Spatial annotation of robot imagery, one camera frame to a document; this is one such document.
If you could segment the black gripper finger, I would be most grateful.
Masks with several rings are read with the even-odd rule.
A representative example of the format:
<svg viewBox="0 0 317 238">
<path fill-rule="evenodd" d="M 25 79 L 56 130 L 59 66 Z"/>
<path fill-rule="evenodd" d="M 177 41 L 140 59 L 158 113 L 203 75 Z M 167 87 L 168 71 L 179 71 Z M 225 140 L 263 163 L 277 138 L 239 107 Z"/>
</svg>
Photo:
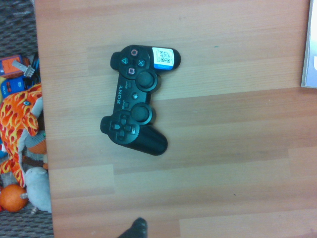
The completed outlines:
<svg viewBox="0 0 317 238">
<path fill-rule="evenodd" d="M 123 232 L 118 238 L 147 238 L 148 223 L 144 218 L 137 218 L 129 229 Z"/>
</svg>

